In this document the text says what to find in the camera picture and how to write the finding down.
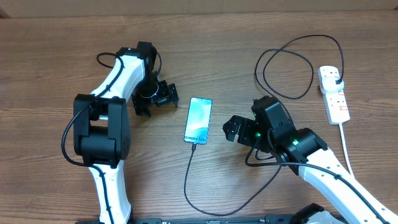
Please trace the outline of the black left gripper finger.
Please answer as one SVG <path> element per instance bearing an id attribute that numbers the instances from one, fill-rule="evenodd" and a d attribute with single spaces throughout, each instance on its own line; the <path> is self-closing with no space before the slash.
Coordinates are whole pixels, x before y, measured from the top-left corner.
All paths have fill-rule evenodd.
<path id="1" fill-rule="evenodd" d="M 177 93 L 177 89 L 174 83 L 171 83 L 169 86 L 169 98 L 170 101 L 175 105 L 175 107 L 178 107 L 178 101 L 179 101 L 179 97 L 178 97 L 178 93 Z"/>
<path id="2" fill-rule="evenodd" d="M 132 102 L 138 116 L 151 117 L 149 106 L 151 105 L 152 100 L 150 98 L 144 98 L 141 95 L 132 95 Z"/>

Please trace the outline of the blue Galaxy smartphone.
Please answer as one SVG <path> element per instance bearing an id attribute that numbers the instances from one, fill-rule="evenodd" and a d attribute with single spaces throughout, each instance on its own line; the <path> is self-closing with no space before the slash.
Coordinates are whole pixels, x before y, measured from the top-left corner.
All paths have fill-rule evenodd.
<path id="1" fill-rule="evenodd" d="M 202 145 L 207 143 L 212 105 L 211 99 L 190 99 L 184 133 L 185 142 Z"/>

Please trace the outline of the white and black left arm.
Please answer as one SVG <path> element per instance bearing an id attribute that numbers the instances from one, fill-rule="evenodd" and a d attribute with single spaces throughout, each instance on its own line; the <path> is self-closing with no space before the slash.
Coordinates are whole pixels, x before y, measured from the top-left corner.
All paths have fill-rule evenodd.
<path id="1" fill-rule="evenodd" d="M 100 215 L 96 223 L 133 223 L 124 178 L 124 161 L 131 148 L 127 103 L 138 116 L 150 116 L 151 105 L 178 104 L 175 84 L 159 80 L 154 69 L 161 56 L 150 42 L 122 47 L 103 83 L 91 93 L 78 94 L 73 118 L 61 140 L 64 158 L 89 168 L 96 185 Z"/>

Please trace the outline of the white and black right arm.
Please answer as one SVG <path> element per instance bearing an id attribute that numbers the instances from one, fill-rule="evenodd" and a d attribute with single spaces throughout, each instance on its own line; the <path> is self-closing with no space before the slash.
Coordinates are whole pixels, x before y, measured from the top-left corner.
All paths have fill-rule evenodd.
<path id="1" fill-rule="evenodd" d="M 373 197 L 309 128 L 297 129 L 275 97 L 254 100 L 254 119 L 232 116 L 226 139 L 272 154 L 314 186 L 348 223 L 397 223 L 397 215 Z"/>

